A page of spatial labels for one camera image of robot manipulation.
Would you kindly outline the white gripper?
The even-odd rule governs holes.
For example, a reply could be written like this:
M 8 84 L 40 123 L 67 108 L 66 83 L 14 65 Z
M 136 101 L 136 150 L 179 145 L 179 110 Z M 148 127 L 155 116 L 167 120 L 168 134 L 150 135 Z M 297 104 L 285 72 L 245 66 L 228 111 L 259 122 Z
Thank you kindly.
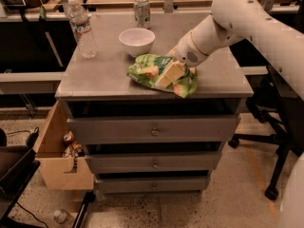
M 170 49 L 166 56 L 177 58 L 171 61 L 155 83 L 156 88 L 167 88 L 185 73 L 185 66 L 197 67 L 210 55 L 211 39 L 204 34 L 199 35 L 194 31 L 186 33 L 178 44 Z

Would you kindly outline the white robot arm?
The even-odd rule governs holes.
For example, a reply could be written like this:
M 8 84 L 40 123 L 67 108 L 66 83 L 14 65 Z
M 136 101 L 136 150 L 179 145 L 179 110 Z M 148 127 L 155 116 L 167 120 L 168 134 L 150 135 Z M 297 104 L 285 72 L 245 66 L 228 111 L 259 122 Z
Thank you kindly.
M 280 144 L 272 180 L 265 190 L 275 200 L 276 183 L 293 145 L 303 143 L 304 34 L 269 15 L 257 0 L 213 0 L 211 14 L 187 32 L 168 52 L 187 67 L 196 67 L 214 51 L 242 39 L 249 41 L 296 94 L 284 96 L 277 87 L 275 98 L 287 139 Z

